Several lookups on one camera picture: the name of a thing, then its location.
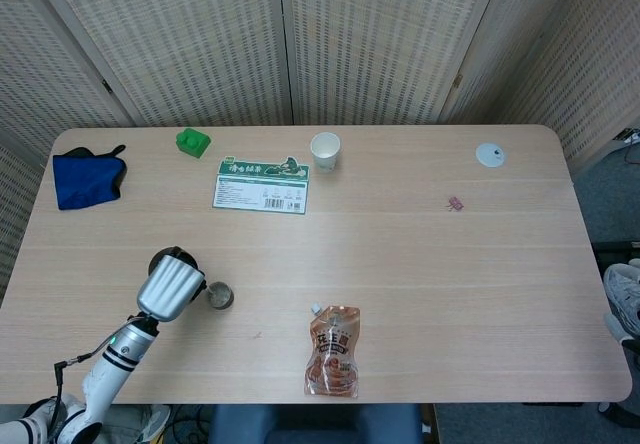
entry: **white paper cup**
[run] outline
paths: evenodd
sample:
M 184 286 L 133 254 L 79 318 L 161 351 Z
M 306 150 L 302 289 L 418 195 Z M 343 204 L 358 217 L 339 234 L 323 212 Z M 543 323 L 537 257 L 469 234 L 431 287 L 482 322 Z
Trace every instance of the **white paper cup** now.
M 320 171 L 332 171 L 340 152 L 340 138 L 333 132 L 321 132 L 311 139 L 313 162 Z

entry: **blue glove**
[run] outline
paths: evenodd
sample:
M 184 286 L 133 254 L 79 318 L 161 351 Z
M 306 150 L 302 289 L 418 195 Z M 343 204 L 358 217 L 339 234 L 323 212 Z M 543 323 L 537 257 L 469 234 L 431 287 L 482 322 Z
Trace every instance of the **blue glove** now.
M 82 209 L 120 197 L 120 184 L 127 173 L 125 162 L 116 157 L 125 146 L 107 154 L 94 155 L 86 147 L 53 156 L 53 179 L 58 208 Z

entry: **green toy block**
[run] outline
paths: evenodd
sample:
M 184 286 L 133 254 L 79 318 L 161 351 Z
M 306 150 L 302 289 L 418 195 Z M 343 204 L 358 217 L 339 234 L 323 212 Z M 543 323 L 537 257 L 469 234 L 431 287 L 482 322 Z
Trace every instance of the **green toy block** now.
M 209 136 L 190 127 L 187 127 L 176 136 L 178 149 L 198 159 L 209 144 L 211 144 Z

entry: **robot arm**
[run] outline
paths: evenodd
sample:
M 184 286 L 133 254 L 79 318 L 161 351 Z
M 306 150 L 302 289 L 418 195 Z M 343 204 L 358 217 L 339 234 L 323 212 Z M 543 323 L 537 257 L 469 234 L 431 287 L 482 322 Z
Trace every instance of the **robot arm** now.
M 179 247 L 158 253 L 149 266 L 149 278 L 138 293 L 141 312 L 107 338 L 90 354 L 56 364 L 59 389 L 62 369 L 82 362 L 108 345 L 84 378 L 86 405 L 64 395 L 46 401 L 28 418 L 0 425 L 0 442 L 45 444 L 48 430 L 56 425 L 57 410 L 63 404 L 66 419 L 58 432 L 58 444 L 91 444 L 100 433 L 105 414 L 116 395 L 135 370 L 158 335 L 158 323 L 177 318 L 187 304 L 205 287 L 204 274 L 195 260 Z

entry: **food package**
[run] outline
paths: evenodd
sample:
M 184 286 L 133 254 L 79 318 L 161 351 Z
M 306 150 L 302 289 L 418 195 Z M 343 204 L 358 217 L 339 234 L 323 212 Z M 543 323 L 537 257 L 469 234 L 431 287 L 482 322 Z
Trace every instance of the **food package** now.
M 311 322 L 313 353 L 305 372 L 305 393 L 357 397 L 353 357 L 360 335 L 360 309 L 329 306 Z

